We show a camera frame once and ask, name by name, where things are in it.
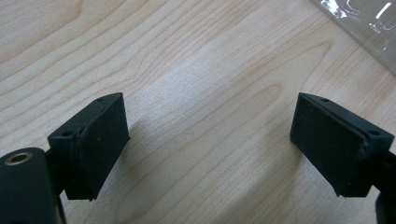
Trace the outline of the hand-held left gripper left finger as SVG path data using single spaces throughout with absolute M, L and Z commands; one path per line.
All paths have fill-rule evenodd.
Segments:
M 48 137 L 55 161 L 64 168 L 70 200 L 94 200 L 129 141 L 120 92 L 100 97 Z

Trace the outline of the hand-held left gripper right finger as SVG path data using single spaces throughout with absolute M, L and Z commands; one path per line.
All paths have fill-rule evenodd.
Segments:
M 365 197 L 372 186 L 395 196 L 394 135 L 313 94 L 298 95 L 291 142 L 344 197 Z

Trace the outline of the transparent bag with white trim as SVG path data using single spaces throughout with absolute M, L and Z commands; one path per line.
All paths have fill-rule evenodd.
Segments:
M 310 0 L 396 76 L 396 0 Z

